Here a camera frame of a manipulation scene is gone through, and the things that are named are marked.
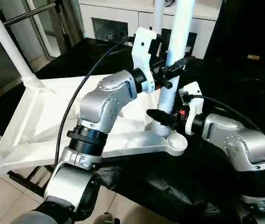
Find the white bracket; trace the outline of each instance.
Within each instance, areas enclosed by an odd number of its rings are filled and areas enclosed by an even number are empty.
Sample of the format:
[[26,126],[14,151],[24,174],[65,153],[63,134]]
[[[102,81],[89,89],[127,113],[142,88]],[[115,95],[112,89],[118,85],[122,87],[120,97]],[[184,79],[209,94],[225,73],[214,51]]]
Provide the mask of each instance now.
[[151,54],[148,53],[152,40],[156,39],[156,32],[138,28],[132,47],[133,69],[139,68],[144,73],[147,81],[142,83],[142,89],[146,93],[155,90],[154,78],[151,74],[149,61]]
[[[189,95],[202,95],[199,84],[197,82],[192,82],[190,84],[185,85],[182,89],[179,90],[180,96],[188,92]],[[194,98],[192,99],[188,106],[189,106],[189,115],[187,122],[185,124],[185,133],[188,135],[193,135],[192,132],[192,124],[194,121],[194,118],[197,114],[202,113],[204,99],[202,98]]]

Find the black mount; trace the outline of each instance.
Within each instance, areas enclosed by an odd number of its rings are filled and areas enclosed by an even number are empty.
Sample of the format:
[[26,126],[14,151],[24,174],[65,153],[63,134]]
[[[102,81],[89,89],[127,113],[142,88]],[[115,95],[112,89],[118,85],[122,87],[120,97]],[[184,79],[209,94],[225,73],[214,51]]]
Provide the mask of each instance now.
[[165,60],[160,60],[150,66],[150,70],[154,77],[155,89],[160,89],[161,87],[166,87],[171,89],[173,84],[169,81],[181,75],[182,71],[186,71],[194,61],[195,57],[189,56],[184,57],[171,66],[166,66]]

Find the white foldable stand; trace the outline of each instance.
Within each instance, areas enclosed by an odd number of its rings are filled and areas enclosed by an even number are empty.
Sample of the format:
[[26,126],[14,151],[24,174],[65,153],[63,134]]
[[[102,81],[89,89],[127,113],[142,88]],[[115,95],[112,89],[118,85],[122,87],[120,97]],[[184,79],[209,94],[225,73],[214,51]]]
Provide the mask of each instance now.
[[[39,80],[30,72],[3,24],[0,21],[0,41],[21,74],[26,90],[0,142],[0,176],[12,169],[43,166],[54,163],[56,139],[65,109],[75,89],[84,77]],[[76,126],[83,96],[94,90],[107,75],[90,77],[76,98],[65,122],[60,153],[69,144],[66,132]],[[141,93],[125,106],[109,134],[103,157],[165,151],[181,155],[186,139],[176,133],[165,139],[153,131],[144,131],[152,122],[147,109],[156,109],[156,92]]]

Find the tile floor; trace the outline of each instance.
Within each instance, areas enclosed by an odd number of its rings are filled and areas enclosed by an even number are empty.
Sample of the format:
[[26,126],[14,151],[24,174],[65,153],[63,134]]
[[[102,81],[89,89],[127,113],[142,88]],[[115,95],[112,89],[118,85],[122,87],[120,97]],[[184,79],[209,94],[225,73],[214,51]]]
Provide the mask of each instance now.
[[[33,170],[15,170],[24,177]],[[48,180],[49,172],[40,169],[32,179],[41,186]],[[43,199],[11,180],[7,175],[0,178],[0,224],[8,224],[20,214],[35,209]],[[97,216],[110,212],[118,217],[121,224],[171,224],[172,222],[156,213],[132,202],[131,200],[101,187],[93,214],[78,224],[92,224]]]

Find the white cabinet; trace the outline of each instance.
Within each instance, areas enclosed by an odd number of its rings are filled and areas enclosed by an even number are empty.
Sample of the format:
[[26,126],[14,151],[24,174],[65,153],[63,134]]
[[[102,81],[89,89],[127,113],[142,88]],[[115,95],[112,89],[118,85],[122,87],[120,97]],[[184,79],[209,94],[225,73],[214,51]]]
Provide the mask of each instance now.
[[[79,0],[79,3],[85,37],[119,42],[135,34],[138,27],[150,29],[153,24],[151,0]],[[220,6],[221,0],[196,0],[187,49],[197,58],[204,58]],[[174,12],[175,5],[164,10],[163,51],[167,49]]]
[[[162,37],[163,35],[170,34],[173,22],[174,16],[164,15]],[[139,12],[139,27],[150,29],[152,24],[153,13]],[[204,58],[215,24],[215,21],[192,19],[189,40],[193,40],[188,41],[188,45],[192,48],[192,56]]]
[[80,5],[85,37],[111,40],[132,36],[138,29],[138,12],[132,10]]

